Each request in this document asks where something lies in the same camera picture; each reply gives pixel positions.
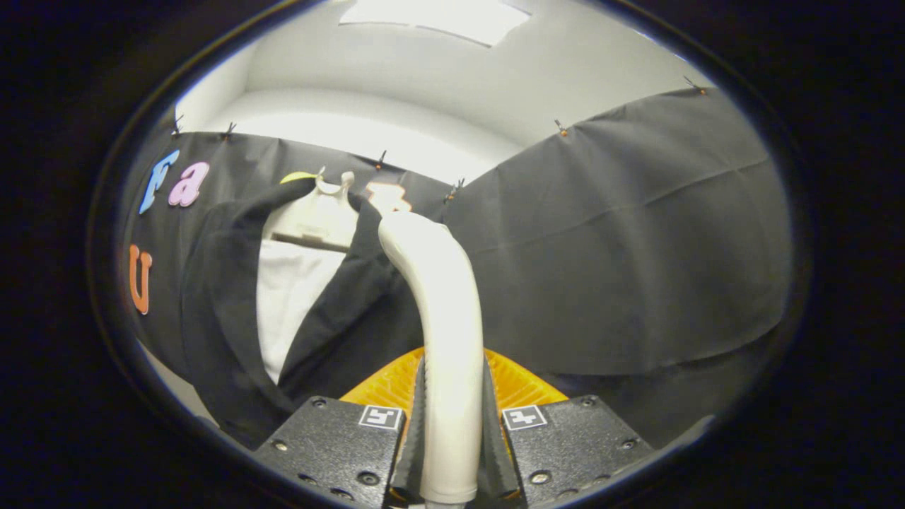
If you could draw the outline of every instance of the ceiling light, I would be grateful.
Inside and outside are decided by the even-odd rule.
[[[495,0],[358,0],[339,24],[401,24],[493,46],[529,17]]]

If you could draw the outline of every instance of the white ceiling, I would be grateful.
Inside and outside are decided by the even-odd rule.
[[[577,0],[506,0],[532,14],[487,48],[396,25],[339,26],[328,0],[252,50],[246,91],[322,89],[407,101],[527,147],[626,102],[711,85],[684,60]]]

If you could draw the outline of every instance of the orange letter u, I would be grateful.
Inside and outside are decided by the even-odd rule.
[[[141,295],[138,294],[136,271],[139,253],[141,255]],[[141,253],[137,245],[129,246],[129,289],[132,291],[132,302],[141,314],[148,314],[148,271],[151,269],[151,255]]]

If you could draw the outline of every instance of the white curved object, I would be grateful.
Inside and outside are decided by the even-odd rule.
[[[484,340],[468,255],[444,225],[411,212],[386,214],[377,229],[402,273],[424,327],[424,470],[428,507],[464,504],[477,492]]]

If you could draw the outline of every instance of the white plastic hanger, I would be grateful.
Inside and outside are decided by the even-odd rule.
[[[348,189],[355,174],[342,174],[342,183],[324,181],[323,167],[315,177],[315,187],[305,197],[274,210],[264,223],[265,239],[347,253],[352,245],[358,212],[348,203]]]

